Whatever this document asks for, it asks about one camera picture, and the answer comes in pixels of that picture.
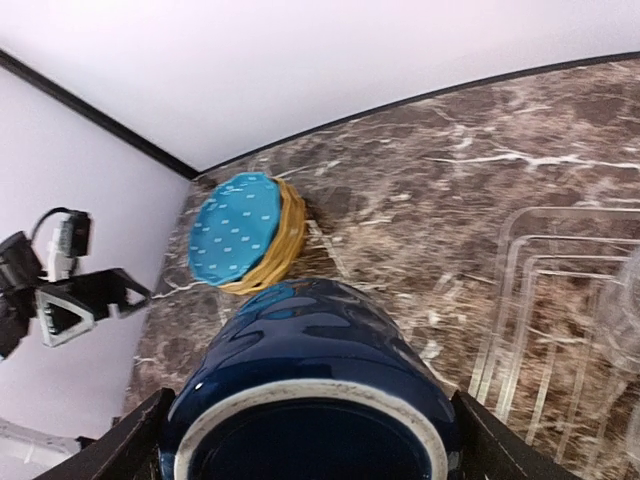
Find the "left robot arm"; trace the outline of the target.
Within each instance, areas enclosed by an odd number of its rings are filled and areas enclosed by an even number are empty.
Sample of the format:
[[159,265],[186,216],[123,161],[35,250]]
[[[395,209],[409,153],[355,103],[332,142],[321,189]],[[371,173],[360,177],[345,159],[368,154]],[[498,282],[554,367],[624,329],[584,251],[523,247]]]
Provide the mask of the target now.
[[98,322],[125,318],[147,306],[151,292],[125,270],[113,268],[50,282],[26,235],[1,243],[1,359],[6,360],[39,321],[43,343],[55,348]]

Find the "dark blue mug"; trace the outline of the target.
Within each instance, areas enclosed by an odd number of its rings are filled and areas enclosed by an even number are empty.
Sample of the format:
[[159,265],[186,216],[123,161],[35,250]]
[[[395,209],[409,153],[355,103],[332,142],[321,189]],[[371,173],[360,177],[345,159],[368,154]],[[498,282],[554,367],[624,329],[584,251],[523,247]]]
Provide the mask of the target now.
[[458,479],[454,408],[363,292],[285,281],[210,343],[159,440],[165,479]]

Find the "blue polka dot plate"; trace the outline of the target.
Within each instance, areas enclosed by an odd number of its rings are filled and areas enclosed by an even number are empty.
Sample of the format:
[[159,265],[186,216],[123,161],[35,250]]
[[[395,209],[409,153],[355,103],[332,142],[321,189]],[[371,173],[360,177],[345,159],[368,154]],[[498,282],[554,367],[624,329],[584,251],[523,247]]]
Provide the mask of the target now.
[[212,286],[240,280],[266,254],[280,213],[279,187],[261,172],[240,173],[218,185],[191,228],[193,277]]

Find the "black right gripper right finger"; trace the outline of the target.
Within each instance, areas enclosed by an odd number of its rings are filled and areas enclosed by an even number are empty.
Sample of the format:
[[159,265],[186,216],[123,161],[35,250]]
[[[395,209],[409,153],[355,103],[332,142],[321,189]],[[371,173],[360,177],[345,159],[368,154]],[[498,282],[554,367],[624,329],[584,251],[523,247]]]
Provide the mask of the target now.
[[452,399],[463,443],[465,479],[579,480],[537,452],[466,392]]

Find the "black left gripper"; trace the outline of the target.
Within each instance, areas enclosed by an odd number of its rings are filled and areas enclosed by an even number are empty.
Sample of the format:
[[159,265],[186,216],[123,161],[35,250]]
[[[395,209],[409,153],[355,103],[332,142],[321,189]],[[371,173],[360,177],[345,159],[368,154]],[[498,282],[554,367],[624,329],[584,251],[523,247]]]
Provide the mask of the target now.
[[24,284],[1,265],[1,349],[15,350],[29,334],[30,320],[40,322],[43,343],[58,347],[92,330],[95,318],[128,317],[150,301],[150,291],[124,269],[113,268],[73,276],[64,289]]

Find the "yellow polka dot plate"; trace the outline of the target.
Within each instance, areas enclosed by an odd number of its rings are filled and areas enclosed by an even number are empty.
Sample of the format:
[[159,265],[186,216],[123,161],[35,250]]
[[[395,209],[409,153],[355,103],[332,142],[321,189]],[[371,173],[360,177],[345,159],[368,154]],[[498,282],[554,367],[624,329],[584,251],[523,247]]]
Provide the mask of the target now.
[[301,251],[305,237],[304,220],[287,220],[280,226],[261,262],[238,282],[219,286],[225,293],[256,293],[280,281]]
[[262,260],[239,281],[219,286],[226,293],[256,293],[281,281],[300,253],[306,235],[306,206],[297,190],[275,178],[281,196],[279,227]]

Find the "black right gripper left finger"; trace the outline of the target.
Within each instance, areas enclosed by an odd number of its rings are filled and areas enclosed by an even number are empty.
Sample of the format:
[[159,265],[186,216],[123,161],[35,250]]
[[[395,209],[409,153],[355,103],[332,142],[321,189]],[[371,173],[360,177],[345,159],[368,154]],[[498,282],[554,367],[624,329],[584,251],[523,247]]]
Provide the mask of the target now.
[[174,398],[169,388],[157,390],[101,438],[36,479],[159,479],[158,442]]

